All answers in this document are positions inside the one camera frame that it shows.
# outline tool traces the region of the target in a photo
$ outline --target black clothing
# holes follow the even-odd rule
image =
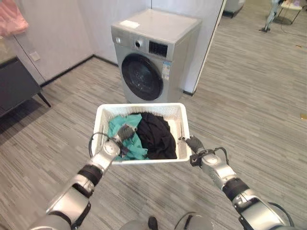
[[[161,116],[141,113],[138,134],[149,159],[177,159],[176,142],[168,123]]]

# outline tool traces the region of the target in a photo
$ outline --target baseboard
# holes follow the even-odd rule
[[[194,92],[188,92],[184,90],[183,93],[189,96],[193,96],[196,93],[196,90]]]
[[[49,85],[50,83],[52,83],[53,81],[55,81],[55,80],[58,79],[59,77],[61,77],[61,76],[63,76],[64,74],[66,74],[66,73],[72,71],[74,68],[76,68],[76,67],[82,65],[83,63],[87,62],[88,60],[92,59],[93,57],[94,57],[94,55],[90,55],[90,56],[87,57],[86,59],[84,59],[84,60],[78,62],[77,64],[75,64],[74,66],[68,68],[67,70],[65,70],[65,71],[63,71],[63,72],[61,72],[60,74],[56,75],[55,77],[53,77],[53,78],[47,80],[46,82],[44,82],[43,84],[41,84],[40,87],[43,88],[43,87],[45,87],[46,85]]]
[[[114,63],[114,62],[112,62],[112,61],[109,61],[109,60],[107,60],[107,59],[105,59],[105,58],[103,58],[103,57],[100,57],[100,56],[98,56],[98,55],[96,55],[96,54],[93,54],[93,57],[95,57],[95,58],[97,58],[97,59],[99,59],[99,60],[102,60],[102,61],[104,61],[104,62],[106,62],[106,63],[109,63],[109,64],[111,64],[111,65],[113,65],[113,66],[117,66],[117,67],[118,67],[118,64],[116,64],[116,63]]]
[[[231,12],[231,11],[223,11],[223,16],[226,16],[226,17],[235,17],[243,8],[244,5],[242,5],[240,7],[240,9],[238,9],[236,12]]]

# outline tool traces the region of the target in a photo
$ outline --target dark cabinet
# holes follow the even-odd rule
[[[40,91],[40,86],[18,58],[14,57],[0,65],[0,116],[35,94],[50,107]]]

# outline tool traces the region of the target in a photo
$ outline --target pink fabric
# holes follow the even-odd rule
[[[0,36],[16,35],[28,28],[14,0],[0,2]]]

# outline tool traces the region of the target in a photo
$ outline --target clothes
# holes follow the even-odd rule
[[[28,26],[13,0],[0,1],[0,36],[20,34]]]
[[[107,132],[109,137],[113,137],[117,134],[118,130],[124,125],[128,124],[132,127],[137,127],[141,121],[142,116],[129,115],[126,117],[116,116],[109,122],[109,130]],[[116,161],[127,160],[145,160],[147,158],[147,149],[142,148],[142,143],[137,134],[134,134],[132,138],[123,141],[123,145],[129,149],[127,155],[123,158],[116,157]]]
[[[136,133],[150,159],[177,159],[176,142],[168,123],[161,116],[141,113],[142,120]]]

